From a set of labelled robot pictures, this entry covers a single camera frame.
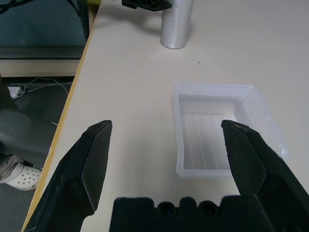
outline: black plastic part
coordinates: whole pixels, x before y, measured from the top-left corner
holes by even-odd
[[[98,207],[112,122],[87,129],[57,166],[25,232],[79,232]]]
[[[162,11],[172,7],[172,4],[164,0],[122,0],[122,5],[132,9],[140,7],[149,11]]]
[[[222,128],[240,194],[259,197],[276,231],[309,231],[309,196],[285,162],[250,127],[224,120]]]
[[[203,209],[212,210],[212,214]],[[118,198],[114,201],[110,232],[273,232],[256,196],[224,197],[220,207],[182,198],[179,207],[149,198]]]

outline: floor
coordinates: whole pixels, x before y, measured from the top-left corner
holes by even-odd
[[[28,85],[27,89],[44,85],[46,83]],[[70,84],[64,86],[70,90]],[[28,114],[35,114],[43,120],[58,123],[66,99],[67,93],[62,87],[49,86],[25,93],[15,100],[15,104],[18,109]],[[39,163],[43,165],[45,159],[46,157],[40,158]],[[5,184],[0,185],[0,231],[20,232],[33,194],[34,190],[20,191]]]

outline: white shoe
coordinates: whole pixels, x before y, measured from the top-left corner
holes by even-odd
[[[0,181],[23,191],[33,190],[37,187],[42,170],[17,163],[16,167],[6,179]]]

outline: white tabletop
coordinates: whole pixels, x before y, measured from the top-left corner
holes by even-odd
[[[113,123],[106,178],[98,210],[81,231],[108,231],[117,197],[178,205],[191,196],[219,204],[223,196],[238,194],[232,179],[176,174],[177,82],[257,87],[287,141],[287,164],[308,191],[309,3],[196,0],[190,38],[180,50],[160,44],[160,27],[161,13],[104,0],[32,207],[60,159],[88,126],[105,119]]]

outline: transparent plastic container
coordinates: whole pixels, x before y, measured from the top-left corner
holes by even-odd
[[[285,141],[253,86],[178,83],[174,117],[176,172],[182,178],[232,177],[221,128],[224,119],[258,131],[278,155],[287,157]]]

